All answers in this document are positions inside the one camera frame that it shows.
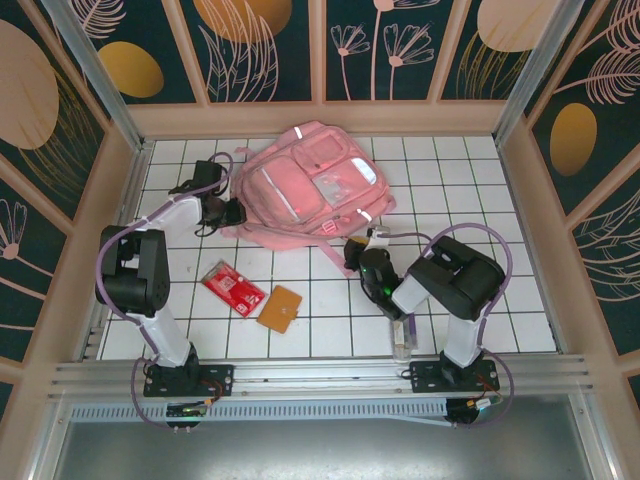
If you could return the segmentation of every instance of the orange notebook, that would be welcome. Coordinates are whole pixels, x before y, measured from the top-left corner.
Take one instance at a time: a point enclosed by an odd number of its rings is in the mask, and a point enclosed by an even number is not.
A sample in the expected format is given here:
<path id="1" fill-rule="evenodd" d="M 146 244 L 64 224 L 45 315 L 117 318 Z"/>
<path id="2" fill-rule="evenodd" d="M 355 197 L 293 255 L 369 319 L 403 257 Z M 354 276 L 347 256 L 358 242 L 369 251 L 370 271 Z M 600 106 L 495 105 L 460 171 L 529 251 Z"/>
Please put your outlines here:
<path id="1" fill-rule="evenodd" d="M 258 317 L 258 323 L 279 333 L 284 333 L 298 316 L 302 297 L 291 290 L 276 285 Z"/>

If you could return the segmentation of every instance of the white tile floor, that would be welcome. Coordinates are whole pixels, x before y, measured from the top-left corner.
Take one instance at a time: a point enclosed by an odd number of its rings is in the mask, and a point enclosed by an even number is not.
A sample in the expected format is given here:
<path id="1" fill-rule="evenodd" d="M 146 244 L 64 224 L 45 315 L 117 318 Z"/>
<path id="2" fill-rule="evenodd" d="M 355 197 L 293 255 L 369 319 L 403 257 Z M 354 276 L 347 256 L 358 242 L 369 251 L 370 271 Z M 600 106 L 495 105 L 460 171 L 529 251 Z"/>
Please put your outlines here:
<path id="1" fill-rule="evenodd" d="M 177 140 L 155 145 L 138 217 L 151 213 L 166 190 L 193 173 L 196 160 L 236 147 L 255 150 L 273 139 Z M 556 351 L 552 331 L 533 276 L 531 261 L 491 137 L 358 137 L 392 185 L 396 210 L 380 219 L 394 233 L 434 235 L 452 224 L 479 222 L 495 228 L 510 243 L 515 276 L 506 300 L 489 319 L 485 344 L 497 352 Z M 244 155 L 234 154 L 244 161 Z M 505 265 L 505 255 L 483 232 L 457 232 L 456 238 Z M 396 271 L 404 272 L 423 241 L 402 238 L 389 248 Z M 342 241 L 335 242 L 341 250 Z M 200 239 L 188 232 L 170 248 L 172 287 L 169 306 L 201 358 L 317 358 L 391 355 L 389 324 L 363 295 L 356 279 L 347 280 L 316 247 L 273 253 L 219 234 Z M 296 319 L 284 335 L 255 321 L 258 309 L 243 319 L 199 279 L 224 259 L 269 293 L 282 285 L 303 297 Z M 418 348 L 434 354 L 446 342 L 448 315 L 431 299 L 418 310 Z M 131 359 L 143 352 L 136 329 L 107 321 L 99 359 Z"/>

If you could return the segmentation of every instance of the black mounting plate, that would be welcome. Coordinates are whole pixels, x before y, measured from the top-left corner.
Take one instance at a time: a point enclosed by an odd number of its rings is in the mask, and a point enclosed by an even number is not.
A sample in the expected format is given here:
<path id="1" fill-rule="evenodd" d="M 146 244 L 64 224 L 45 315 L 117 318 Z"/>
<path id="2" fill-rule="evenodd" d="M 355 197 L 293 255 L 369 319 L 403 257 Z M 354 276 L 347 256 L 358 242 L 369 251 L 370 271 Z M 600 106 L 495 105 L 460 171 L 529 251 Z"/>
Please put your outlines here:
<path id="1" fill-rule="evenodd" d="M 455 386 L 442 376 L 440 366 L 439 360 L 411 362 L 409 372 L 413 393 L 483 392 L 485 386 L 477 380 L 478 375 L 481 375 L 494 390 L 500 389 L 496 364 L 493 360 L 480 360 L 475 369 L 476 375 Z"/>
<path id="2" fill-rule="evenodd" d="M 193 389 L 186 389 L 183 385 L 166 384 L 162 380 L 160 369 L 149 367 L 146 374 L 143 395 L 145 397 L 213 397 L 216 392 L 211 385 L 218 382 L 224 387 L 223 397 L 231 395 L 233 387 L 233 365 L 199 365 L 200 382 Z"/>

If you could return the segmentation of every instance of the red package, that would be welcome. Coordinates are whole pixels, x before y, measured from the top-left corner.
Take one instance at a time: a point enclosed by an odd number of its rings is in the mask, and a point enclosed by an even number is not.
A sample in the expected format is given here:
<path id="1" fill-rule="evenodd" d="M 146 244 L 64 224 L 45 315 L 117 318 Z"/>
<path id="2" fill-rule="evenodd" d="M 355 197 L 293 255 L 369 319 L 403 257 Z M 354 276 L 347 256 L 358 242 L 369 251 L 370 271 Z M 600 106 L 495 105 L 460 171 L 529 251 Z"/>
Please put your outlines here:
<path id="1" fill-rule="evenodd" d="M 201 280 L 202 284 L 215 293 L 236 312 L 247 318 L 266 294 L 249 280 L 220 260 Z"/>

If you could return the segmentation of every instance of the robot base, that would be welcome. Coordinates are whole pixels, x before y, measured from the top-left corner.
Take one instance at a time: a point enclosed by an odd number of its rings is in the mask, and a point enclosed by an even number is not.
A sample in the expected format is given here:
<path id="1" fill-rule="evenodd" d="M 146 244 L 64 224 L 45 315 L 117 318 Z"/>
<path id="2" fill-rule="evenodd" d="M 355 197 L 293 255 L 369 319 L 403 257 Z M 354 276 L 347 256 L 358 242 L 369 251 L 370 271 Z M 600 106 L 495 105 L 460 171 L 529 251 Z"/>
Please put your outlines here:
<path id="1" fill-rule="evenodd" d="M 476 359 L 467 368 L 455 370 L 448 365 L 446 357 L 434 361 L 417 361 L 409 364 L 413 393 L 483 392 L 485 385 L 481 377 L 494 390 L 500 389 L 496 364 L 492 360 Z"/>
<path id="2" fill-rule="evenodd" d="M 152 365 L 146 369 L 145 377 L 145 397 L 228 397 L 233 387 L 233 365 L 200 365 L 192 346 L 183 366 Z"/>

